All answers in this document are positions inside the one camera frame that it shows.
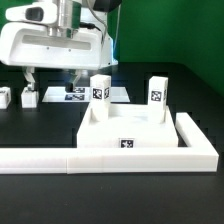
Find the white foam block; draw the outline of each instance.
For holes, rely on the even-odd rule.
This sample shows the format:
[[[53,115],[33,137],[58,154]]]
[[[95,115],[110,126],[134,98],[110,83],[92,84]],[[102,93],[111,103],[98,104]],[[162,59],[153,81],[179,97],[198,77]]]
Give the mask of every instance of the white foam block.
[[[217,163],[215,151],[200,147],[88,148],[71,151],[67,172],[215,172]]]
[[[0,109],[6,109],[11,102],[11,90],[8,87],[0,88]]]
[[[147,105],[111,104],[108,120],[96,122],[89,106],[77,134],[77,147],[177,146],[178,137],[168,107],[165,119],[162,124],[149,123]]]
[[[111,99],[111,77],[108,75],[94,75],[90,78],[90,105],[92,118],[96,121],[108,119]]]
[[[189,147],[212,147],[212,144],[187,113],[178,113],[176,129]]]
[[[153,76],[149,80],[148,105],[157,110],[165,110],[168,78]]]
[[[36,108],[39,100],[39,92],[29,91],[28,88],[25,87],[21,99],[23,108]]]
[[[66,149],[0,149],[0,173],[66,173]]]

